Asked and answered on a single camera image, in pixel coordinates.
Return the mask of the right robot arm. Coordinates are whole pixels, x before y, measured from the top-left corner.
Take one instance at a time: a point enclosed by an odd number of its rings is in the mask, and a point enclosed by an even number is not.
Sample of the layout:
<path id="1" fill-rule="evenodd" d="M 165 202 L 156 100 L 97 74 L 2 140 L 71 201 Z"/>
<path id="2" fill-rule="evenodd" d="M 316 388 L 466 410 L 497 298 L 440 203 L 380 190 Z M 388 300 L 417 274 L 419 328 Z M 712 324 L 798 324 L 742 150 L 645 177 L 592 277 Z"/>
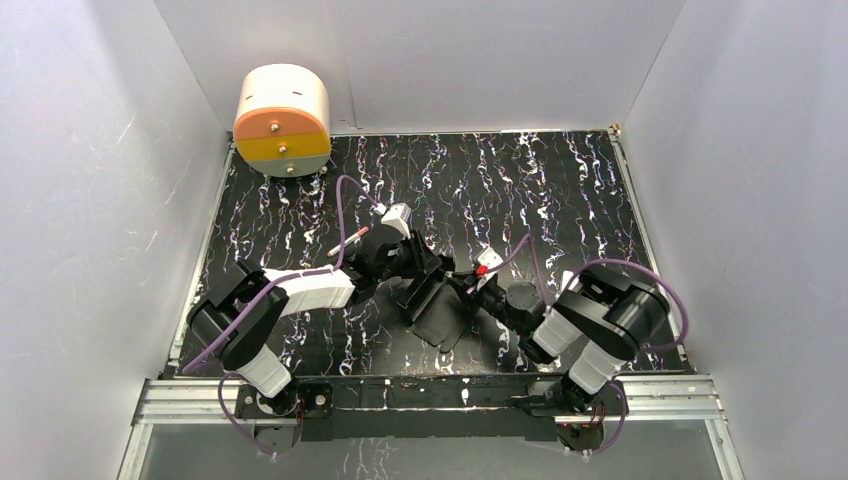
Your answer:
<path id="1" fill-rule="evenodd" d="M 577 274 L 575 286 L 565 288 L 551 305 L 531 283 L 502 288 L 485 267 L 454 274 L 448 282 L 473 309 L 515 332 L 520 349 L 535 363 L 549 364 L 572 343 L 586 339 L 559 386 L 516 401 L 523 409 L 550 406 L 590 413 L 601 403 L 603 389 L 639 355 L 671 312 L 657 286 L 600 264 Z"/>

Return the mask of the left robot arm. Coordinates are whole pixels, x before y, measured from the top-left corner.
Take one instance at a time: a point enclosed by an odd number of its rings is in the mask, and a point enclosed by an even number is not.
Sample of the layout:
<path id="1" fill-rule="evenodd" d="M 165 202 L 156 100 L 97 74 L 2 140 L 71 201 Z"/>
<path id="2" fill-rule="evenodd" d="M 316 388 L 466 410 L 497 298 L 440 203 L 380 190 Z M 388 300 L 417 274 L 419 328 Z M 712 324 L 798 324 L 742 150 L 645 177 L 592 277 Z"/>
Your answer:
<path id="1" fill-rule="evenodd" d="M 301 405 L 302 395 L 295 375 L 267 344 L 280 318 L 355 306 L 393 278 L 408 281 L 397 304 L 413 317 L 456 266 L 452 257 L 430 249 L 419 231 L 402 234 L 391 226 L 375 228 L 335 259 L 330 266 L 276 272 L 252 260 L 238 262 L 187 315 L 204 349 L 184 371 L 213 357 L 225 373 L 252 386 L 271 414 L 287 416 Z"/>

